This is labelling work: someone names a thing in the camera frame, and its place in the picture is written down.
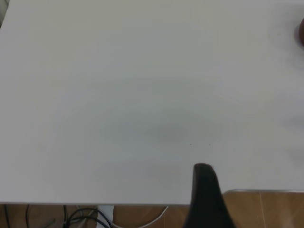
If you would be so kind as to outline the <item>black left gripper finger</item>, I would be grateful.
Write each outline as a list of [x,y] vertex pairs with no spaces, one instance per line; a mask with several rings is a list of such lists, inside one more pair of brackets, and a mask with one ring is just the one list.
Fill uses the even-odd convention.
[[185,228],[234,228],[212,166],[198,163],[193,168],[192,195]]

